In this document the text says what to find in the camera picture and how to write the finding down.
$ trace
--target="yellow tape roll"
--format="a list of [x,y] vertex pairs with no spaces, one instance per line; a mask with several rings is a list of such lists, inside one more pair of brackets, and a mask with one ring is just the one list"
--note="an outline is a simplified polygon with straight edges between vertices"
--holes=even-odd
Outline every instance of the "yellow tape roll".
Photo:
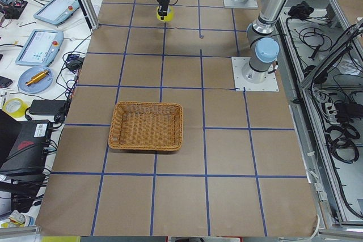
[[21,99],[11,99],[7,101],[2,108],[9,116],[13,118],[22,117],[25,115],[25,110],[28,105]]

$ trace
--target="blue plate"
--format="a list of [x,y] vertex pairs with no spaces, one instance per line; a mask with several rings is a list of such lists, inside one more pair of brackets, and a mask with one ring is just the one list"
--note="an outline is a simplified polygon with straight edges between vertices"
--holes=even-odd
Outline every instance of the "blue plate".
[[[45,78],[43,78],[39,82],[33,83],[29,86],[26,85],[26,83],[29,80],[31,80],[32,77],[34,77],[36,74],[38,74],[44,70],[49,71],[48,75],[46,75]],[[37,93],[40,93],[41,91],[44,91],[45,89],[47,89],[52,84],[52,81],[53,81],[53,73],[50,68],[48,68],[46,66],[35,66],[35,67],[28,69],[20,76],[18,86],[22,91],[24,91],[26,93],[37,94]]]

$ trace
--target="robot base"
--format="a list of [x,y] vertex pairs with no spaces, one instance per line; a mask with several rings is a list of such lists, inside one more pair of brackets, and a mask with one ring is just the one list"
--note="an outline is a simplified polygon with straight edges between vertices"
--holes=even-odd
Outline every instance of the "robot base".
[[261,91],[261,92],[278,92],[278,85],[275,74],[267,74],[266,80],[262,83],[252,83],[242,75],[243,66],[250,61],[247,57],[232,57],[234,86],[237,91]]
[[233,0],[223,0],[225,8],[235,8],[235,9],[258,9],[257,0],[247,0],[245,2],[236,2]]

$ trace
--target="laptop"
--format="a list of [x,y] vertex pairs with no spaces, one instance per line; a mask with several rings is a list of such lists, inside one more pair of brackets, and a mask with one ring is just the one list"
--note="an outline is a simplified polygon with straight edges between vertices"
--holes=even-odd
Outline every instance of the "laptop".
[[17,121],[0,110],[0,171],[6,176],[43,172],[44,148],[52,134],[49,120]]

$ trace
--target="white table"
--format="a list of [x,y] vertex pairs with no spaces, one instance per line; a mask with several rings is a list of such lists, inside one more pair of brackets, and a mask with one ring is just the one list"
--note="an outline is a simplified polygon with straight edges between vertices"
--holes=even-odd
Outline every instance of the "white table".
[[[37,11],[39,11],[42,8],[42,5],[34,2],[33,0],[25,0],[28,1],[27,7],[24,9],[24,12],[20,16],[18,20],[13,20],[9,26],[5,28],[0,28],[0,44],[13,44],[17,43],[19,45],[24,45],[31,34],[31,32],[34,29],[52,29],[52,30],[60,30],[64,33],[64,41],[60,47],[60,51],[58,52],[56,59],[54,62],[49,66],[51,71],[54,74],[54,79],[50,87],[48,87],[45,91],[40,92],[36,94],[37,96],[41,96],[45,99],[55,99],[57,96],[62,94],[64,92],[64,88],[56,84],[55,78],[57,77],[58,73],[60,72],[64,61],[62,59],[62,56],[67,52],[72,52],[76,46],[79,45],[82,40],[87,38],[89,35],[91,35],[91,31],[88,28],[88,25],[85,21],[85,18],[83,16],[82,10],[78,9],[71,18],[69,18],[65,23],[62,25],[56,27],[54,25],[48,24],[46,22],[42,22],[38,19],[35,19],[33,17],[33,14],[35,14]],[[102,0],[91,0],[92,4],[94,5],[96,13],[98,13]],[[6,20],[3,24],[3,26],[6,26],[6,24],[9,21]],[[79,52],[87,52],[87,48],[90,42],[90,37],[85,40],[81,46],[77,48],[77,51]],[[21,48],[17,46],[0,46],[0,54],[3,54],[3,58],[0,61],[0,75],[10,78],[13,80],[13,84],[9,87],[12,89],[12,91],[8,91],[9,95],[7,99],[13,99],[13,98],[19,98],[22,99],[24,102],[26,102],[28,105],[31,104],[31,102],[34,99],[39,99],[38,97],[34,96],[27,96],[23,94],[13,94],[17,92],[22,92],[21,90],[18,90],[18,79],[21,76],[23,72],[28,70],[29,66],[19,66],[15,64],[15,60],[20,53]],[[74,79],[74,74],[70,72],[68,69],[64,70],[62,72],[62,75],[64,76],[65,80]],[[63,94],[58,99],[66,99],[65,95]],[[49,119],[51,121],[53,120],[53,117],[49,116],[32,116],[33,119],[41,120],[41,119]],[[24,117],[17,118],[18,121],[25,120]],[[55,142],[58,142],[59,137],[61,135],[62,127],[58,130],[54,131],[52,133],[52,139]],[[45,167],[51,169],[55,154],[51,154],[47,156],[47,160],[45,162]],[[39,190],[38,196],[43,194],[45,192],[45,187],[41,188]],[[30,215],[34,218],[37,217],[39,213],[40,205],[39,206],[32,206],[30,208],[30,211],[26,213],[27,215]]]

